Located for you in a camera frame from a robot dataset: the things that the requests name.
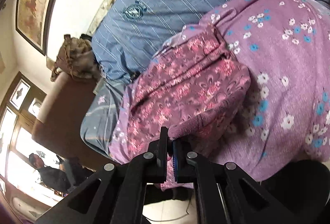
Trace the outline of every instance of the black metal bracket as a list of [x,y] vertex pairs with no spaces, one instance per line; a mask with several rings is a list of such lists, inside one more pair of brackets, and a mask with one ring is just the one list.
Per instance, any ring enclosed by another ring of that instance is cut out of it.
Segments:
[[[168,129],[148,152],[130,163],[106,164],[65,199],[42,215],[36,224],[140,224],[147,183],[164,183],[167,174]],[[235,163],[219,165],[175,140],[174,176],[193,183],[200,224],[293,224],[294,215]]]

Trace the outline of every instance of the bed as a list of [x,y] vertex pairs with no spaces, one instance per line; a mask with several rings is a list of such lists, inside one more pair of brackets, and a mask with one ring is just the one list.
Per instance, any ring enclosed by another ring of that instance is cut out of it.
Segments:
[[227,1],[117,0],[92,40],[97,61],[108,79],[129,83],[130,74],[144,71],[166,39]]
[[163,42],[186,23],[198,22],[203,14],[227,1],[104,0],[88,31],[94,34],[93,51],[108,82],[81,125],[81,138],[89,147],[108,156],[124,85],[132,81],[131,74],[143,72]]

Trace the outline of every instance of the window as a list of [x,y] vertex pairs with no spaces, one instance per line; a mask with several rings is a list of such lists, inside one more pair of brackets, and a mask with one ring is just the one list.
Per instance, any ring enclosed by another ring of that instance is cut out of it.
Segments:
[[3,195],[5,194],[6,191],[6,186],[2,179],[0,179],[0,191],[2,192]]
[[38,114],[39,114],[39,111],[40,111],[40,107],[41,107],[41,101],[39,101],[37,98],[35,98],[35,99],[32,101],[31,105],[29,106],[29,110],[28,110],[28,111],[29,111],[33,116],[37,117]]
[[39,172],[12,151],[8,158],[8,181],[46,205],[54,206],[62,200],[61,197],[54,194],[53,190],[41,185]]
[[17,110],[20,109],[20,107],[21,107],[21,105],[22,105],[29,89],[30,89],[29,84],[27,84],[24,80],[21,79],[19,81],[19,84],[17,85],[15,91],[13,92],[11,98],[10,98],[11,104]]
[[12,138],[16,117],[16,114],[6,107],[0,127],[0,174],[3,177],[5,177],[6,156]]
[[59,160],[56,154],[33,141],[32,135],[24,128],[19,130],[15,148],[27,158],[31,153],[34,153],[42,158],[46,166],[59,168]]

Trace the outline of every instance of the person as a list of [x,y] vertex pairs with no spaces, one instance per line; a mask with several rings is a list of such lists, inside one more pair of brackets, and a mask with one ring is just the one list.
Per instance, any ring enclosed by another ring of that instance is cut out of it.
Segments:
[[68,189],[71,187],[70,181],[65,172],[45,166],[44,161],[34,153],[29,155],[29,162],[38,170],[42,182],[49,188],[68,194]]

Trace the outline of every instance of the brown bag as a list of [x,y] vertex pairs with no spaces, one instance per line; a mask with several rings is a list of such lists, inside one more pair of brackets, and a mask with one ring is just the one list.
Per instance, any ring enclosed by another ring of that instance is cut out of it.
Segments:
[[99,80],[101,72],[94,59],[95,56],[89,40],[64,35],[64,43],[58,52],[52,69],[51,81],[55,81],[62,71],[69,74],[73,79]]

